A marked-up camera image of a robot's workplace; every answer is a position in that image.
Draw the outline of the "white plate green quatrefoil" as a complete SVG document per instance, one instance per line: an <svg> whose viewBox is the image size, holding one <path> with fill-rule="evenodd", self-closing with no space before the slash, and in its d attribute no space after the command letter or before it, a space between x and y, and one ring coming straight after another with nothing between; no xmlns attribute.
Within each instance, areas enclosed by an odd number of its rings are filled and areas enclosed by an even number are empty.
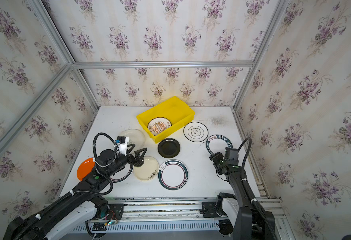
<svg viewBox="0 0 351 240"><path fill-rule="evenodd" d="M208 128L200 122L190 122L183 129L184 136L187 140L200 143L205 141L209 136Z"/></svg>

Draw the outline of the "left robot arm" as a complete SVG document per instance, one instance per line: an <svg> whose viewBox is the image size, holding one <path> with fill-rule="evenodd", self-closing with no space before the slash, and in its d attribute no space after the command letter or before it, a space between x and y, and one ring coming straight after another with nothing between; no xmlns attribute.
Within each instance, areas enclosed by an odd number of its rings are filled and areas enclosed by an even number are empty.
<svg viewBox="0 0 351 240"><path fill-rule="evenodd" d="M110 149L96 152L92 144L94 167L69 192L27 219L17 217L7 227L5 240L59 240L74 227L96 217L104 219L109 212L105 195L111 193L111 176L125 165L141 167L147 149L113 142Z"/></svg>

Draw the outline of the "green rim HAO SHI plate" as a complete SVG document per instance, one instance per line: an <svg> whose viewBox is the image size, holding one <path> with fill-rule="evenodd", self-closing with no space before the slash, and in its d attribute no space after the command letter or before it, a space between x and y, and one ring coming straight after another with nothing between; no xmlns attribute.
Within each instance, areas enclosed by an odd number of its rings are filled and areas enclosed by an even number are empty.
<svg viewBox="0 0 351 240"><path fill-rule="evenodd" d="M206 149L210 155L216 152L225 151L225 148L232 148L232 142L223 135L211 135L207 138Z"/></svg>

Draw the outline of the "green rim plate under arm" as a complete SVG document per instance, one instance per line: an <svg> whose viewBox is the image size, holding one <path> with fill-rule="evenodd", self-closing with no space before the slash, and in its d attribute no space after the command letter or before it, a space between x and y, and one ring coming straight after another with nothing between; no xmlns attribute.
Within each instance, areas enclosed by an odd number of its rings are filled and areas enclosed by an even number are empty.
<svg viewBox="0 0 351 240"><path fill-rule="evenodd" d="M120 183L126 180L132 173L133 166L130 164L125 165L121 170L118 170L116 173L110 176L110 179L113 183Z"/></svg>

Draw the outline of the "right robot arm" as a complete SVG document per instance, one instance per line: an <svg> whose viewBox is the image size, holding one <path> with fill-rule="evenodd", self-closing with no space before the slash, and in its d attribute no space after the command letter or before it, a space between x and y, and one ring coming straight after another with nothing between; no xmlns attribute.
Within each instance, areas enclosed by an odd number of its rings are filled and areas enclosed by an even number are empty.
<svg viewBox="0 0 351 240"><path fill-rule="evenodd" d="M210 155L218 176L224 175L234 194L221 195L216 204L218 214L227 216L233 226L234 240L276 240L275 217L266 211L253 193L247 173L239 163L238 150Z"/></svg>

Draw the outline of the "orange sunburst pattern plate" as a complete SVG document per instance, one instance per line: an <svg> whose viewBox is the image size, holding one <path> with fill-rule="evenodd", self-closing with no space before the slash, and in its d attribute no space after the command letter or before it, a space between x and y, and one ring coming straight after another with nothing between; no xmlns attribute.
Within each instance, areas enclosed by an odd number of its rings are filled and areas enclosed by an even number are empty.
<svg viewBox="0 0 351 240"><path fill-rule="evenodd" d="M152 133L154 136L157 136L170 128L172 126L172 123L167 119L167 118L154 118L152 119L148 125L147 128L150 133Z"/></svg>

